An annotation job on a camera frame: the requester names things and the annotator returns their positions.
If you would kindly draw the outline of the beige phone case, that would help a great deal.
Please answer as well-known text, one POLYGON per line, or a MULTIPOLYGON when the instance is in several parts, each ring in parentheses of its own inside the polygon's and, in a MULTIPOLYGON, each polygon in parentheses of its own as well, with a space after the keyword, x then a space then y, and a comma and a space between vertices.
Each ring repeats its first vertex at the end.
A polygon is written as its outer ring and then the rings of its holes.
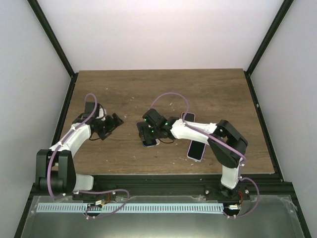
POLYGON ((153 147, 159 145, 158 139, 145 140, 142 142, 144 147, 153 147))

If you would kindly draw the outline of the black phone blue edge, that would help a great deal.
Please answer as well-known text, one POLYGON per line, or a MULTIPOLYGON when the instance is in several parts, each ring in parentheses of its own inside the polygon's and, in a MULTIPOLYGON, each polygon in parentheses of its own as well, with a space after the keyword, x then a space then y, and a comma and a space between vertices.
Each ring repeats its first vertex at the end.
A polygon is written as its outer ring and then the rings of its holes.
POLYGON ((155 139, 153 139, 153 140, 145 140, 142 143, 143 143, 143 145, 145 147, 151 147, 151 146, 156 146, 157 145, 157 141, 155 139))

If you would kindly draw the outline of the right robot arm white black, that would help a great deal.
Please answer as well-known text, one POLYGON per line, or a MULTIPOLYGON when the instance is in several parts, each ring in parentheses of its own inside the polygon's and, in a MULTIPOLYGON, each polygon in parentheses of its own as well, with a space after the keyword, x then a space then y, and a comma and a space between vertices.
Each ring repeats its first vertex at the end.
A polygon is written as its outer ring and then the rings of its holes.
POLYGON ((197 123, 180 117, 166 119, 152 108, 143 115, 143 121, 137 123, 137 129, 141 141, 187 139, 208 145, 222 165, 221 196, 230 200, 237 195, 240 167, 246 160, 248 141, 230 122, 197 123))

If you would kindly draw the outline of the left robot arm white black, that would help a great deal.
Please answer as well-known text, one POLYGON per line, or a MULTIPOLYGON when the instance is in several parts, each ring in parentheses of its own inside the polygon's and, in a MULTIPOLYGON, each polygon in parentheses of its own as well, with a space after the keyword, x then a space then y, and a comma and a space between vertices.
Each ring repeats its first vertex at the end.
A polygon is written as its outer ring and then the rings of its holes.
POLYGON ((78 174, 73 157, 94 133, 105 140, 124 121, 117 114, 108 115, 100 103, 86 102, 85 110, 72 123, 64 137, 49 149, 36 155, 35 188, 52 195, 80 192, 90 200, 100 197, 101 187, 93 176, 78 174))

